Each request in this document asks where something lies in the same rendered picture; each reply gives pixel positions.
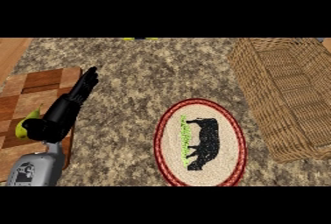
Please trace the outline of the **checkered wooden cutting board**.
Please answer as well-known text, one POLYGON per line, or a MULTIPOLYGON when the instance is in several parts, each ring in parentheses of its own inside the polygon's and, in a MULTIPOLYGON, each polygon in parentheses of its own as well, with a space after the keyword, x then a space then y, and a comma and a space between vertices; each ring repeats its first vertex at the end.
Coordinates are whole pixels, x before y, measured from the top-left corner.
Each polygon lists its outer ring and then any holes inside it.
POLYGON ((47 146, 34 140, 16 138, 16 125, 31 111, 47 112, 57 97, 68 93, 81 76, 81 68, 10 75, 0 93, 0 183, 22 155, 45 152, 47 146))

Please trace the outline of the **brown wicker basket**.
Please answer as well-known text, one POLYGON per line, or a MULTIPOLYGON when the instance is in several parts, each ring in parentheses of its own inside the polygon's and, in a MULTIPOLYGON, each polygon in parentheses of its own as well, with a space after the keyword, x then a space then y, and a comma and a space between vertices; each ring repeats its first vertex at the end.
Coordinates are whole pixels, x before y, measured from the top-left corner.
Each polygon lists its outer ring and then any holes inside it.
POLYGON ((227 60, 271 158, 331 158, 331 52, 314 38, 237 38, 227 60))

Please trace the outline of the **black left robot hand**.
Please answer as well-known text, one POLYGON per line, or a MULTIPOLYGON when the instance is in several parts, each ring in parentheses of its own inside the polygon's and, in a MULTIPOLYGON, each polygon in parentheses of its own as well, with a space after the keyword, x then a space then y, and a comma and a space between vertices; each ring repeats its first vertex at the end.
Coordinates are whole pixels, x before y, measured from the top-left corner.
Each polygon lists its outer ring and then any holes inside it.
POLYGON ((41 118, 41 130, 32 136, 32 140, 45 141, 51 144, 62 141, 73 126, 81 106, 97 83, 97 68, 93 66, 78 78, 69 92, 62 94, 53 102, 41 118))

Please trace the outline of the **oval red-rimmed placemat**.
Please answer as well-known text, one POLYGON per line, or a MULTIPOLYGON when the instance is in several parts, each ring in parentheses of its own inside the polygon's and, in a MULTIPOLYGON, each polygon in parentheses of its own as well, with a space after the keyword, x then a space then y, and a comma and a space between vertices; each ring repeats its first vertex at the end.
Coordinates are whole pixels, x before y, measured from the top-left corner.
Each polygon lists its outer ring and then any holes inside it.
POLYGON ((235 186, 243 175, 243 132, 229 111, 190 98, 161 116, 153 135, 161 176, 172 186, 235 186))

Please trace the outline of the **yellow-green pear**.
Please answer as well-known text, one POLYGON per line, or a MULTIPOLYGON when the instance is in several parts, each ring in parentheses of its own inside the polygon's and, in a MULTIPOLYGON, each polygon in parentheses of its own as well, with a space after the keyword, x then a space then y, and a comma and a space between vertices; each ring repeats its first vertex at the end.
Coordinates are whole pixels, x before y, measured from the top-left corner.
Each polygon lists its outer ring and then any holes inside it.
POLYGON ((14 137, 20 140, 31 139, 41 130, 42 119, 39 109, 41 107, 36 107, 14 126, 14 137))

